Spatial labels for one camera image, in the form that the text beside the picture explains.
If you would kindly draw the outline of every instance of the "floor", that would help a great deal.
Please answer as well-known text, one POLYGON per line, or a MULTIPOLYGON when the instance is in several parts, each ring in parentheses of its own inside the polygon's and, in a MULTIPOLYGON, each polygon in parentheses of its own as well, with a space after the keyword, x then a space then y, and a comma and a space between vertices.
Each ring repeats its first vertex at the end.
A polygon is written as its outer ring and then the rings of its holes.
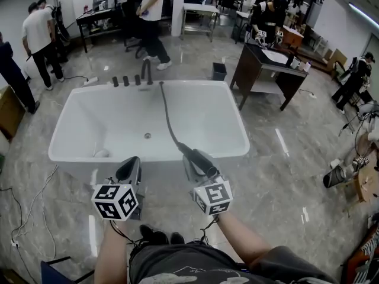
MULTIPOLYGON (((154 80, 208 79, 212 62, 224 60, 225 80, 230 82, 243 47, 230 39, 230 30, 230 27, 217 27, 212 43, 207 36, 199 34, 186 35, 184 41, 163 38, 173 66, 163 72, 154 69, 154 80)), ((140 72, 142 65, 133 52, 124 52, 117 38, 98 40, 89 47, 88 54, 77 49, 69 59, 64 65, 66 77, 97 76, 100 83, 113 76, 131 78, 140 72)), ((24 215, 54 169, 47 151, 63 105, 71 90, 83 82, 82 78, 55 82, 54 90, 48 92, 40 80, 31 81, 41 106, 35 115, 25 115, 0 175, 0 187, 14 188, 24 215)), ((337 89, 330 77, 311 69, 302 88, 314 92, 317 98, 298 92, 283 112, 279 109, 284 101, 282 96, 252 93, 241 112, 250 151, 233 163, 222 163, 221 169, 232 185, 232 212, 246 225, 273 246, 289 246, 302 258, 339 278, 340 264, 361 241, 366 217, 377 204, 358 206, 349 217, 343 212, 349 201, 346 193, 324 188, 322 177, 328 171, 328 163, 352 136, 344 130, 338 137, 346 118, 330 100, 337 89), (286 144, 284 147, 279 135, 286 144), (307 210, 308 222, 303 208, 307 210)), ((233 93, 239 102, 239 92, 233 93)), ((102 240, 104 224, 92 206, 91 196, 88 182, 78 182, 60 169, 43 192, 44 212, 56 243, 56 257, 71 256, 75 262, 60 263, 59 269, 72 279, 94 267, 102 240)), ((0 263, 15 269, 31 283, 16 248, 10 243, 10 232, 20 224, 18 206, 4 192, 0 193, 0 203, 0 263)), ((18 241, 31 275, 40 282, 40 261, 54 256, 53 242, 43 220, 41 196, 36 199, 32 214, 33 230, 18 241)), ((32 229, 31 221, 32 218, 27 230, 32 229)), ((128 221, 128 234, 139 238, 138 226, 144 223, 167 233, 180 231, 190 241, 201 237, 200 228, 208 222, 178 182, 158 182, 147 187, 142 221, 128 221)), ((207 230, 207 235, 210 244, 239 260, 216 226, 207 230)))

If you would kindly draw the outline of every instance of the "white table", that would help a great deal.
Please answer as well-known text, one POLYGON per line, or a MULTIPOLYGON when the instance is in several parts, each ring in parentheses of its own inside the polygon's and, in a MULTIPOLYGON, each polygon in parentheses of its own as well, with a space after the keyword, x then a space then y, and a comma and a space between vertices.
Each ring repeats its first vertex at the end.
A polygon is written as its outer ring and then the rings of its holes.
POLYGON ((248 12, 237 12, 237 16, 236 16, 236 20, 235 20, 235 24, 233 26, 233 30, 232 30, 232 38, 234 37, 234 32, 235 32, 235 27, 238 27, 238 35, 237 37, 235 38, 235 41, 236 41, 236 44, 237 42, 239 41, 239 37, 241 35, 241 30, 242 30, 242 23, 244 22, 244 20, 248 20, 249 19, 249 13, 248 12), (239 25, 237 25, 237 19, 240 18, 240 23, 239 25))
POLYGON ((184 31, 200 31, 204 33, 210 33, 211 42, 213 40, 213 31, 216 26, 217 16, 219 14, 219 10, 214 5, 203 5, 203 4, 192 4, 192 3, 184 3, 183 4, 183 22, 182 22, 182 33, 181 38, 184 38, 184 31), (210 22, 206 27, 193 26, 193 25, 185 25, 185 19, 187 16, 187 12, 196 12, 202 16, 209 16, 210 22), (211 25, 211 19, 214 17, 213 25, 211 25))

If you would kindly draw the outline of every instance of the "white sneaker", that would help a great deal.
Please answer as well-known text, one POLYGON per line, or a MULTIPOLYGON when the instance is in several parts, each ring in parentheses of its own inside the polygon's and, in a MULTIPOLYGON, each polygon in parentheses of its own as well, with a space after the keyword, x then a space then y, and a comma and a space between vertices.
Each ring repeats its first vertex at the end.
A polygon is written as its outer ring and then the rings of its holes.
POLYGON ((158 59, 158 56, 155 56, 155 57, 146 56, 145 58, 143 58, 143 61, 145 61, 145 60, 155 60, 155 59, 158 59))
POLYGON ((165 70, 167 67, 170 67, 172 65, 171 61, 168 61, 167 63, 161 63, 156 67, 157 70, 165 70))

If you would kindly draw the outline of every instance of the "ceiling light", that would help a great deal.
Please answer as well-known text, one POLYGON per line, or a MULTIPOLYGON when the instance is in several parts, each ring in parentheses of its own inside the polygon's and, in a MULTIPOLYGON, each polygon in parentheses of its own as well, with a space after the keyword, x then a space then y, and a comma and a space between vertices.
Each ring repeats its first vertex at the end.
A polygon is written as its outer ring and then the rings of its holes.
POLYGON ((368 15, 366 15, 364 12, 362 12, 359 8, 357 8, 354 4, 349 3, 350 7, 359 15, 364 17, 366 20, 368 20, 371 24, 373 24, 378 30, 379 30, 379 24, 377 24, 372 18, 370 18, 368 15))

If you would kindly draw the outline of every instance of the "man in white t-shirt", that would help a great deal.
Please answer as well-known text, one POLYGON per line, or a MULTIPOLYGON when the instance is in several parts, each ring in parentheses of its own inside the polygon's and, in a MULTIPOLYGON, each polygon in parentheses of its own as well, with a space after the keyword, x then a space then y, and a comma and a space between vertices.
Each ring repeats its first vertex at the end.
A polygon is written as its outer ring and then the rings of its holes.
POLYGON ((158 39, 158 22, 162 18, 162 7, 163 0, 142 0, 137 10, 137 15, 142 19, 142 45, 148 53, 144 60, 159 58, 158 70, 164 70, 172 64, 162 42, 158 39))
POLYGON ((33 56, 38 71, 41 74, 47 90, 52 90, 52 82, 47 72, 45 58, 53 66, 55 76, 60 82, 63 77, 62 68, 59 65, 57 53, 52 42, 55 42, 55 27, 51 13, 38 9, 38 5, 33 2, 29 6, 29 17, 23 23, 23 44, 28 56, 33 56))
POLYGON ((55 14, 56 14, 55 7, 51 4, 48 4, 46 2, 46 0, 39 0, 37 2, 37 4, 38 4, 39 9, 45 9, 53 17, 54 26, 55 26, 55 36, 56 36, 55 47, 57 48, 57 52, 59 53, 59 56, 60 56, 58 61, 60 63, 68 62, 65 46, 63 45, 63 42, 61 41, 59 34, 58 34, 58 25, 57 25, 56 18, 55 18, 55 14))

